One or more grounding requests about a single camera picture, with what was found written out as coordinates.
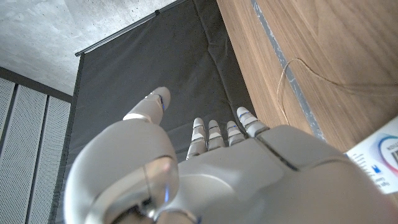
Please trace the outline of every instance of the robotic hand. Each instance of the robotic hand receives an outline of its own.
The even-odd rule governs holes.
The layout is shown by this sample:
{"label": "robotic hand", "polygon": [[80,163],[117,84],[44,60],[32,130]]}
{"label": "robotic hand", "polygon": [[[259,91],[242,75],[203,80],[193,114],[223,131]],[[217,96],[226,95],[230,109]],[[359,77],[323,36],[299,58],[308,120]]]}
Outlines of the robotic hand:
{"label": "robotic hand", "polygon": [[67,223],[398,223],[397,208],[336,149],[290,126],[269,129],[245,108],[216,121],[209,140],[193,122],[177,164],[159,126],[165,87],[97,135],[76,158],[65,190]]}

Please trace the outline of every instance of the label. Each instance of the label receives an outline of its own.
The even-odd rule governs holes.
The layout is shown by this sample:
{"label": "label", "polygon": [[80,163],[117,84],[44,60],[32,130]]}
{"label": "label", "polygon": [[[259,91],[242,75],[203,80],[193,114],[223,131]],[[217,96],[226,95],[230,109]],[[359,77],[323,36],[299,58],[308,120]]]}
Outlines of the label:
{"label": "label", "polygon": [[398,117],[346,155],[373,180],[381,192],[398,192]]}

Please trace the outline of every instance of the wooden wall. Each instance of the wooden wall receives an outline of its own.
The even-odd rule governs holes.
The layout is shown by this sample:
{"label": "wooden wall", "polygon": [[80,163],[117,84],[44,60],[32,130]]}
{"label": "wooden wall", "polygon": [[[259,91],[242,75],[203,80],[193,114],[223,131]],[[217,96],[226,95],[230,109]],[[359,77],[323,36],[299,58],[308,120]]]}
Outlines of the wooden wall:
{"label": "wooden wall", "polygon": [[[398,2],[393,0],[257,0],[327,142],[341,152],[398,115]],[[218,0],[257,116],[285,124],[277,104],[282,67],[251,0]],[[285,81],[289,123],[312,133]]]}

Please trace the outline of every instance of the thin wire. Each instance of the thin wire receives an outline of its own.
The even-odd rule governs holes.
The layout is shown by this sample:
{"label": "thin wire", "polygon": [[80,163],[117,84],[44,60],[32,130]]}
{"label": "thin wire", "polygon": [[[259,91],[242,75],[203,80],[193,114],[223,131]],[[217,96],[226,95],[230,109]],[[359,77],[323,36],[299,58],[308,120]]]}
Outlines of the thin wire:
{"label": "thin wire", "polygon": [[307,63],[305,63],[301,58],[293,58],[292,60],[289,60],[289,61],[286,63],[286,65],[285,65],[285,67],[284,67],[284,69],[283,69],[283,71],[282,71],[282,74],[280,75],[280,79],[279,79],[279,83],[278,83],[278,89],[277,89],[277,91],[276,91],[279,109],[282,111],[282,113],[283,113],[283,115],[284,115],[284,117],[285,117],[286,122],[287,122],[288,125],[290,125],[290,124],[289,124],[289,120],[287,119],[286,112],[285,112],[284,102],[283,102],[283,98],[282,98],[283,95],[281,95],[281,96],[279,97],[279,90],[280,90],[280,88],[281,88],[281,85],[280,85],[280,84],[282,83],[282,80],[283,80],[283,78],[284,78],[285,75],[286,75],[287,67],[288,67],[289,64],[292,63],[293,61],[299,61],[299,62],[301,62],[301,63],[305,66],[305,68],[306,68],[308,71],[310,71],[310,74],[311,74],[311,75],[313,75],[313,76],[315,76],[315,77],[317,77],[317,78],[319,78],[319,79],[321,79],[321,80],[323,80],[323,81],[325,81],[325,82],[327,82],[327,83],[330,83],[330,84],[332,84],[332,85],[334,85],[334,86],[336,86],[336,87],[342,88],[342,90],[346,90],[348,93],[351,93],[351,94],[354,94],[354,95],[360,95],[360,96],[378,96],[378,97],[398,96],[398,92],[397,92],[397,93],[391,93],[391,94],[359,93],[358,91],[360,91],[360,90],[352,90],[352,89],[349,89],[347,86],[344,86],[343,84],[340,84],[340,83],[331,81],[331,80],[329,80],[329,79],[327,79],[327,78],[325,78],[325,77],[319,75],[317,72],[315,72],[314,70],[312,70],[312,68],[311,68],[310,66],[308,66]]}

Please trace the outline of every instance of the robot finger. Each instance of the robot finger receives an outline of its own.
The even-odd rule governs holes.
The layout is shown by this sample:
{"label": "robot finger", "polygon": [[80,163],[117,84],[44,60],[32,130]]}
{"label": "robot finger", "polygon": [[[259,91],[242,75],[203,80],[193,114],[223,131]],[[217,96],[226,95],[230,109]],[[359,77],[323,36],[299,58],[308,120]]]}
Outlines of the robot finger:
{"label": "robot finger", "polygon": [[220,127],[215,120],[209,122],[209,143],[208,148],[210,150],[217,149],[219,147],[225,147],[223,137],[221,136]]}
{"label": "robot finger", "polygon": [[203,120],[196,118],[193,121],[191,145],[188,149],[187,159],[199,156],[207,151],[205,125]]}
{"label": "robot finger", "polygon": [[158,87],[133,107],[123,120],[141,119],[150,123],[160,124],[163,112],[170,104],[170,99],[170,91],[166,87]]}
{"label": "robot finger", "polygon": [[234,144],[244,140],[244,136],[235,122],[228,121],[228,123],[226,124],[226,130],[228,132],[229,146],[233,146]]}
{"label": "robot finger", "polygon": [[238,108],[236,113],[247,134],[252,138],[269,129],[244,107]]}

